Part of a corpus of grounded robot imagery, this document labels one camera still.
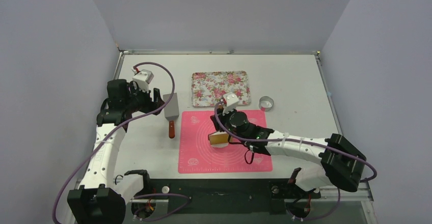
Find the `white dough lump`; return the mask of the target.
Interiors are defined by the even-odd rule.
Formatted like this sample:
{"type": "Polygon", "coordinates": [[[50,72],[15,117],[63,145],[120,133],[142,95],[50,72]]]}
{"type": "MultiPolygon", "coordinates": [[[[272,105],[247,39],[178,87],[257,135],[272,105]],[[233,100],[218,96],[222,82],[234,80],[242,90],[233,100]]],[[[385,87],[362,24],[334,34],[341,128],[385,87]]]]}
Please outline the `white dough lump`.
{"type": "Polygon", "coordinates": [[[229,146],[229,143],[211,145],[213,148],[224,148],[229,146]]]}

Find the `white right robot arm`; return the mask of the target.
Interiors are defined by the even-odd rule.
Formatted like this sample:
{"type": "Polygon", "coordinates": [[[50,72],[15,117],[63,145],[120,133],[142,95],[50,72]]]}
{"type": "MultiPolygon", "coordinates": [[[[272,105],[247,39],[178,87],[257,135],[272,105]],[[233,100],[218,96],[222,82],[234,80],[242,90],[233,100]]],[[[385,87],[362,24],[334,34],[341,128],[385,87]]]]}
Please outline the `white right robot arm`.
{"type": "Polygon", "coordinates": [[[228,133],[252,154],[287,156],[312,163],[310,168],[293,170],[288,192],[300,197],[305,192],[334,185],[356,192],[366,164],[366,156],[341,134],[328,138],[304,138],[253,124],[243,111],[227,114],[218,108],[210,116],[216,131],[228,133]]]}

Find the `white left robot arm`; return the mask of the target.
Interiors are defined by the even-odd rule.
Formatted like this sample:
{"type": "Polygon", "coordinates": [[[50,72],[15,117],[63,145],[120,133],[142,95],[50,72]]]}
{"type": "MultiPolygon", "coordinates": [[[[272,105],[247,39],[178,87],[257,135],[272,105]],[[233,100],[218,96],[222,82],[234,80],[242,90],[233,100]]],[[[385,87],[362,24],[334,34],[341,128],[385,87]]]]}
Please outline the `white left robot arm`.
{"type": "Polygon", "coordinates": [[[96,141],[86,173],[67,203],[77,223],[123,223],[126,203],[135,194],[145,199],[152,184],[143,175],[133,176],[119,189],[112,183],[119,149],[132,114],[158,115],[164,101],[160,90],[150,92],[145,82],[114,79],[107,83],[107,98],[96,117],[96,141]]]}

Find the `wooden rolling pin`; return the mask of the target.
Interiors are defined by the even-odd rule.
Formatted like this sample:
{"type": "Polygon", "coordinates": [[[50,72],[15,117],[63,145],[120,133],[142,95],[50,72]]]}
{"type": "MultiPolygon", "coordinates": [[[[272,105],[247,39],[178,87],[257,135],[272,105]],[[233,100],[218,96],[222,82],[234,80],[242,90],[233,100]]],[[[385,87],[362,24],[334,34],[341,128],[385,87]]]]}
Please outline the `wooden rolling pin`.
{"type": "Polygon", "coordinates": [[[229,143],[229,134],[226,132],[214,132],[208,135],[210,145],[229,143]]]}

